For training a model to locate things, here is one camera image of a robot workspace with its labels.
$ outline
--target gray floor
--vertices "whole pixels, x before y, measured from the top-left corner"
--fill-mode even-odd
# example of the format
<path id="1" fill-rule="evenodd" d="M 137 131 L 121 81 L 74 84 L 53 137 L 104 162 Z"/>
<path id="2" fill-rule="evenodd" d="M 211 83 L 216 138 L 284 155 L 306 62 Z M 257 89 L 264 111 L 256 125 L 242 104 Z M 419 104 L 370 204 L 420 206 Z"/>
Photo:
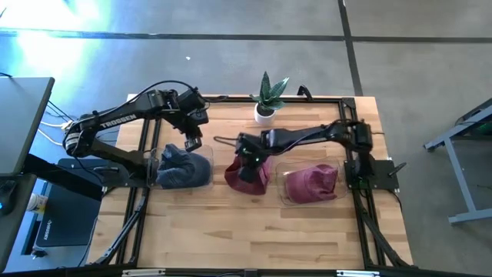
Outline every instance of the gray floor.
<path id="1" fill-rule="evenodd" d="M 0 18 L 0 27 L 344 34 L 336 0 L 66 2 L 68 7 L 53 1 L 52 8 L 31 11 L 13 5 Z M 345 2 L 357 36 L 492 36 L 487 0 Z M 415 264 L 492 275 L 492 220 L 448 224 L 449 215 L 465 212 L 464 200 L 445 150 L 430 154 L 422 148 L 492 96 L 492 44 L 355 43 L 354 50 L 364 95 L 377 98 L 389 153 L 396 162 L 408 163 L 399 179 Z M 304 84 L 315 95 L 354 95 L 344 42 L 66 39 L 26 32 L 0 37 L 0 61 L 0 72 L 55 76 L 52 101 L 74 115 L 117 105 L 128 93 L 165 78 L 190 82 L 203 93 L 255 93 L 264 70 L 274 80 L 290 76 L 288 94 Z M 62 138 L 59 131 L 49 131 Z M 36 139 L 33 151 L 53 162 L 64 155 L 43 137 Z M 480 196 L 479 206 L 490 208 L 490 191 L 483 189 Z M 68 250 L 30 263 L 12 256 L 9 270 L 78 263 L 81 249 L 70 249 L 66 260 L 60 258 L 63 251 Z"/>

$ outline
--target wooden table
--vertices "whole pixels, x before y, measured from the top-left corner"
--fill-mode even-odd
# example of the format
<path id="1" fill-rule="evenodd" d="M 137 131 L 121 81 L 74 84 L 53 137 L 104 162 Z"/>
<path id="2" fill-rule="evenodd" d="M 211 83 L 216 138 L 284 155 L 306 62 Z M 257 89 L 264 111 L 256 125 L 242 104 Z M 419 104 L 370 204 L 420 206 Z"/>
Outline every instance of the wooden table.
<path id="1" fill-rule="evenodd" d="M 374 97 L 356 97 L 359 119 L 373 132 L 383 132 Z M 212 104 L 210 122 L 202 125 L 204 145 L 213 148 L 214 181 L 208 188 L 186 191 L 152 189 L 141 242 L 139 267 L 154 268 L 256 268 L 256 269 L 362 269 L 361 247 L 351 194 L 332 202 L 286 206 L 280 200 L 277 179 L 263 196 L 245 195 L 229 188 L 224 170 L 232 163 L 234 149 L 212 137 L 236 137 L 239 132 L 259 134 L 252 103 Z M 288 104 L 277 114 L 275 128 L 299 129 L 327 124 L 339 118 L 337 105 Z M 137 149 L 142 120 L 121 126 L 117 146 Z M 148 134 L 150 149 L 152 132 Z M 384 135 L 373 135 L 376 159 L 386 159 Z M 159 148 L 184 145 L 184 137 L 163 121 Z M 279 162 L 312 159 L 343 162 L 344 149 L 334 142 L 298 146 L 275 157 Z M 337 184 L 337 190 L 345 184 Z M 121 229 L 129 189 L 115 189 L 101 204 L 88 262 L 96 260 Z M 412 263 L 404 221 L 396 198 L 374 191 L 382 233 L 403 260 Z M 371 257 L 376 260 L 369 231 Z M 128 257 L 134 234 L 129 236 Z"/>

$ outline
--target clear plastic container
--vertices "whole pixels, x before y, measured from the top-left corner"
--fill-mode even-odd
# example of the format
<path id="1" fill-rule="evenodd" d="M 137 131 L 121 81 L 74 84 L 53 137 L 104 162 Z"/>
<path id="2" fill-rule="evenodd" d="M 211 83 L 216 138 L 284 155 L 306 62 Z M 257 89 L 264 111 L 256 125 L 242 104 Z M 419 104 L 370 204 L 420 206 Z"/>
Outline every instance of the clear plastic container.
<path id="1" fill-rule="evenodd" d="M 164 151 L 164 149 L 161 148 L 156 148 L 149 150 L 145 153 L 145 158 L 148 159 L 154 159 L 154 162 L 160 163 L 161 162 L 161 154 Z M 210 179 L 208 180 L 207 185 L 202 185 L 196 188 L 189 188 L 189 189 L 169 189 L 172 191 L 183 191 L 183 190 L 190 190 L 190 189 L 203 189 L 203 188 L 211 188 L 212 185 L 214 184 L 214 151 L 212 150 L 212 147 L 209 145 L 202 145 L 199 149 L 194 150 L 192 153 L 201 155 L 202 157 L 206 158 L 208 162 L 210 162 Z M 147 182 L 147 186 L 149 188 L 153 189 L 163 189 L 160 185 L 155 184 L 155 182 L 151 181 L 155 179 L 155 175 L 157 172 L 152 172 L 149 176 L 154 176 L 154 178 L 149 178 Z"/>
<path id="2" fill-rule="evenodd" d="M 337 195 L 337 198 L 333 200 L 312 202 L 307 204 L 297 204 L 296 202 L 292 202 L 288 197 L 286 186 L 285 186 L 287 181 L 287 176 L 292 172 L 297 172 L 303 169 L 309 169 L 311 167 L 315 167 L 316 165 L 329 165 L 334 169 L 338 170 L 337 183 L 334 189 L 334 194 Z M 310 207 L 313 205 L 319 205 L 320 203 L 337 201 L 338 199 L 342 199 L 348 194 L 347 183 L 345 182 L 345 172 L 344 172 L 343 162 L 333 157 L 315 159 L 315 160 L 309 160 L 303 162 L 281 162 L 275 168 L 275 174 L 276 174 L 275 185 L 277 187 L 276 189 L 278 191 L 278 197 L 280 198 L 281 202 L 285 206 Z"/>

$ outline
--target white cable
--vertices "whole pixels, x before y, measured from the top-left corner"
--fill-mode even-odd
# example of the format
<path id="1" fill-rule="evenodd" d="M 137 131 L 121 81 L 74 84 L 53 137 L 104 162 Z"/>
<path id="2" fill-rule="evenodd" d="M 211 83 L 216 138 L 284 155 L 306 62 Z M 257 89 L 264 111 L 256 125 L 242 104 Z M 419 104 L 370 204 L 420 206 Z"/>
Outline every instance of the white cable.
<path id="1" fill-rule="evenodd" d="M 50 126 L 50 127 L 63 127 L 63 124 L 52 124 L 52 123 L 47 123 L 47 122 L 41 122 L 41 124 L 44 124 L 46 126 Z"/>
<path id="2" fill-rule="evenodd" d="M 48 135 L 46 135 L 43 131 L 41 131 L 41 129 L 38 129 L 38 132 L 40 132 L 41 135 L 46 137 L 50 142 L 53 142 L 53 144 L 58 145 L 58 146 L 62 146 L 62 144 L 60 142 L 54 141 L 52 138 L 50 138 Z"/>

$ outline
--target red cloth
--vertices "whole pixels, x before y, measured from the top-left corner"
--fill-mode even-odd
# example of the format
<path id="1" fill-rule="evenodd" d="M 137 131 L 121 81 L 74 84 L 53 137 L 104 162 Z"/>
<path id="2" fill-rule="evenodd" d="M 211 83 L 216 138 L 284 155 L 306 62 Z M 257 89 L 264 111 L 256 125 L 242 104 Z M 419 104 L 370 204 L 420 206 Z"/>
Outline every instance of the red cloth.
<path id="1" fill-rule="evenodd" d="M 268 158 L 261 167 L 258 168 L 257 175 L 252 183 L 239 179 L 239 168 L 241 167 L 241 158 L 236 156 L 232 165 L 225 169 L 224 177 L 228 185 L 238 192 L 249 195 L 263 195 L 267 193 L 267 184 L 270 181 L 270 168 L 273 160 Z"/>
<path id="2" fill-rule="evenodd" d="M 316 165 L 287 175 L 288 197 L 297 204 L 333 200 L 338 169 L 329 165 Z"/>

